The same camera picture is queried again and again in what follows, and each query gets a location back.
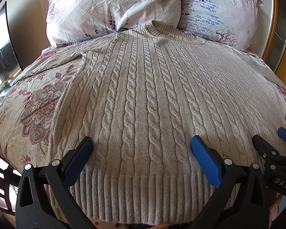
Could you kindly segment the beige cable knit sweater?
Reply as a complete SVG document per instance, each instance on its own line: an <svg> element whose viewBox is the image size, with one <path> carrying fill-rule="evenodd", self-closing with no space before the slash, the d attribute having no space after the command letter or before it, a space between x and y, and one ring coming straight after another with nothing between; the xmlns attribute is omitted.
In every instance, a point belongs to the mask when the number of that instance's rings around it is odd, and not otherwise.
<svg viewBox="0 0 286 229"><path fill-rule="evenodd" d="M71 190L89 217L193 221L213 191L191 152L195 135L244 166L261 163L255 134L286 155L277 135L286 128L285 86L250 54L153 21L59 48L17 84L65 65L47 160L92 138L93 154Z"/></svg>

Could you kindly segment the dark wooden chair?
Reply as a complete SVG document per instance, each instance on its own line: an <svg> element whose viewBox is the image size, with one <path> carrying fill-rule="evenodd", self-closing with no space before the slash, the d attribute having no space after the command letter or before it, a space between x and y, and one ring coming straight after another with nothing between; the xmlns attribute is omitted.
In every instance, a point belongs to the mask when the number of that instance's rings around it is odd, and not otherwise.
<svg viewBox="0 0 286 229"><path fill-rule="evenodd" d="M15 203L14 198L10 196L10 189L12 189L17 196L18 185L20 181L20 174L8 164L0 155L0 198L3 201L3 205L0 205L0 210L5 214L15 215Z"/></svg>

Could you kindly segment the floral bed quilt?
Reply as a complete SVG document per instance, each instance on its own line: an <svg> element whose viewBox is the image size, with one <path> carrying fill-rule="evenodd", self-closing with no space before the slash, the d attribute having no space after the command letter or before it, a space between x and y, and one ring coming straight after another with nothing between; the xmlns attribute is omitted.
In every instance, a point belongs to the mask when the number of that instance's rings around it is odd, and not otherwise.
<svg viewBox="0 0 286 229"><path fill-rule="evenodd" d="M113 175L189 175L191 137L256 161L260 134L286 154L286 90L250 55L218 44L119 43L51 51L0 108L0 152L21 170L60 158L85 136L91 165Z"/></svg>

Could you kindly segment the lavender print right pillow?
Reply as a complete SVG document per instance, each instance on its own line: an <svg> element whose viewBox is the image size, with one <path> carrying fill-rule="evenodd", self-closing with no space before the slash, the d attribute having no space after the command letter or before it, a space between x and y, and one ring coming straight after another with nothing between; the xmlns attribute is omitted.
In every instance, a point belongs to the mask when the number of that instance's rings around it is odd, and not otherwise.
<svg viewBox="0 0 286 229"><path fill-rule="evenodd" d="M181 0L177 28L244 51L255 43L262 0Z"/></svg>

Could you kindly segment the pink floral left pillow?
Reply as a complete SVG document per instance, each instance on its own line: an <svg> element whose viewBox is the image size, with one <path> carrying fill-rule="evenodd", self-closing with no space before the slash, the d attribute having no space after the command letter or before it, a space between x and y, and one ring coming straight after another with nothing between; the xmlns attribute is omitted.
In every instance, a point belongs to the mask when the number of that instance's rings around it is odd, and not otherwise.
<svg viewBox="0 0 286 229"><path fill-rule="evenodd" d="M48 0L46 35L58 48L153 20L176 27L180 16L181 0Z"/></svg>

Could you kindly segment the wooden headboard frame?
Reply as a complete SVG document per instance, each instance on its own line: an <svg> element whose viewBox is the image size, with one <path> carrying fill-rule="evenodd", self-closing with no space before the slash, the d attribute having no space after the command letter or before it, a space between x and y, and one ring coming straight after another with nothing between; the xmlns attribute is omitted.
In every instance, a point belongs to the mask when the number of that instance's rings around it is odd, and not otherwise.
<svg viewBox="0 0 286 229"><path fill-rule="evenodd" d="M262 0L259 8L256 52L286 86L286 0Z"/></svg>

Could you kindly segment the black framed wall mirror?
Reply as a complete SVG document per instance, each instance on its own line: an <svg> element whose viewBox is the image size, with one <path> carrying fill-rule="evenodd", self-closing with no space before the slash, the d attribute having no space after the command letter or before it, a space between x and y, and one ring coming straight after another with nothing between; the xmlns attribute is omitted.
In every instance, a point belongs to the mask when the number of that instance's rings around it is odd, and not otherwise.
<svg viewBox="0 0 286 229"><path fill-rule="evenodd" d="M10 39L7 3L4 3L0 9L0 97L9 92L21 72L22 67Z"/></svg>

